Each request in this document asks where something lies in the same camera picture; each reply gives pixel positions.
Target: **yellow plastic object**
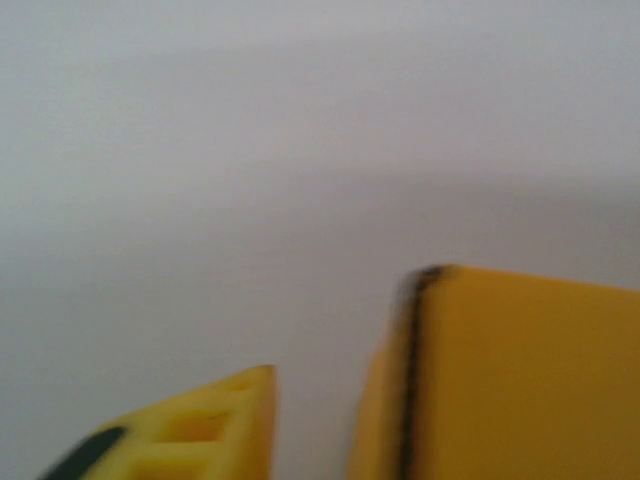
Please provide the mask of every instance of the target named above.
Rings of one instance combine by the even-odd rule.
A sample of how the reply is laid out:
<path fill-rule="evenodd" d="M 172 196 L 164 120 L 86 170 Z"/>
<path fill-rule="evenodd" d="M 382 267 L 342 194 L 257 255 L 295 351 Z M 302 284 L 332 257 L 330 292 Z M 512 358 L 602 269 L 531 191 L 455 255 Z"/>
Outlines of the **yellow plastic object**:
<path fill-rule="evenodd" d="M 252 368 L 104 425 L 127 434 L 77 478 L 266 480 L 274 414 L 274 368 Z"/>
<path fill-rule="evenodd" d="M 414 479 L 640 478 L 640 293 L 458 268 L 425 296 Z M 370 369 L 350 480 L 394 478 L 404 335 Z"/>

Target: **white background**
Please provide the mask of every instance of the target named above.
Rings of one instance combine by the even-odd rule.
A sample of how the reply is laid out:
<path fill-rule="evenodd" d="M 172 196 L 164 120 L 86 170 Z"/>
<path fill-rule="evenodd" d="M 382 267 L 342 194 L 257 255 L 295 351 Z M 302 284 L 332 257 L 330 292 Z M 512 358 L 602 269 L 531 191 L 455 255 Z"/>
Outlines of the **white background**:
<path fill-rule="evenodd" d="M 340 478 L 404 272 L 640 288 L 638 2 L 14 3 L 3 479 L 258 363 L 276 478 Z"/>

